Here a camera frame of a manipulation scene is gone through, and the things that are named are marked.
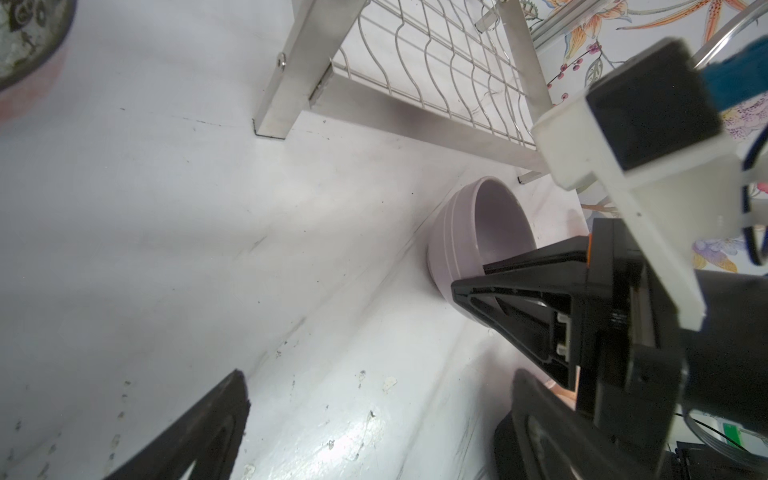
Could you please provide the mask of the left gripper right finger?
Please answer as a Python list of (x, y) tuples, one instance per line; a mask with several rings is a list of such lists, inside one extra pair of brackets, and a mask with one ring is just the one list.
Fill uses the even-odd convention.
[(518, 370), (511, 410), (493, 437), (500, 479), (652, 479), (533, 374)]

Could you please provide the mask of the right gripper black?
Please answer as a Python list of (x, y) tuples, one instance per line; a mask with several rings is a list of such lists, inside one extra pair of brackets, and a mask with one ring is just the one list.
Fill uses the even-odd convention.
[(598, 219), (590, 237), (488, 264), (483, 275), (454, 281), (451, 294), (568, 390), (577, 383), (584, 314), (596, 321), (577, 409), (616, 449), (658, 473), (678, 413), (767, 432), (767, 279), (709, 270), (695, 277), (705, 317), (684, 327), (624, 223)]

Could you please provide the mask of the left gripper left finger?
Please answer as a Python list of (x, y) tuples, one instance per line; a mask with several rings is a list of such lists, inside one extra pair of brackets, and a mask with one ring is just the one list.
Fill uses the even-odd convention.
[(250, 412), (244, 373), (234, 370), (110, 479), (228, 479)]

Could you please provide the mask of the lilac purple bowl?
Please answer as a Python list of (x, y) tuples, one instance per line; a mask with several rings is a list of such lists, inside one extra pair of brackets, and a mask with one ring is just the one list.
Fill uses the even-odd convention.
[(451, 284), (485, 274), (484, 266), (537, 248), (525, 212), (496, 177), (483, 177), (455, 193), (430, 230), (427, 266), (441, 296), (478, 325), (484, 323), (453, 300)]

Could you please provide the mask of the steel two-tier dish rack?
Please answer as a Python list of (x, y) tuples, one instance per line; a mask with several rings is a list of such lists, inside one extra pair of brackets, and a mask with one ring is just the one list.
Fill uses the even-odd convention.
[(285, 139), (305, 111), (520, 169), (551, 107), (521, 1), (297, 1), (253, 117)]

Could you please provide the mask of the dark patterned bowl centre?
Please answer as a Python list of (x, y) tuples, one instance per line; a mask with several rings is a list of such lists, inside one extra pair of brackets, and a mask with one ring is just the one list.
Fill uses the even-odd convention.
[(1, 122), (25, 115), (49, 94), (64, 66), (76, 1), (1, 3)]

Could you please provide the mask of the right aluminium corner post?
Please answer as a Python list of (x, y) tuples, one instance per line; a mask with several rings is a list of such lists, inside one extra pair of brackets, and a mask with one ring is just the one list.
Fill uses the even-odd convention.
[(607, 0), (572, 0), (561, 7), (556, 7), (554, 13), (531, 31), (534, 49), (536, 51), (544, 49), (553, 41), (569, 33), (581, 21), (598, 13), (607, 4)]

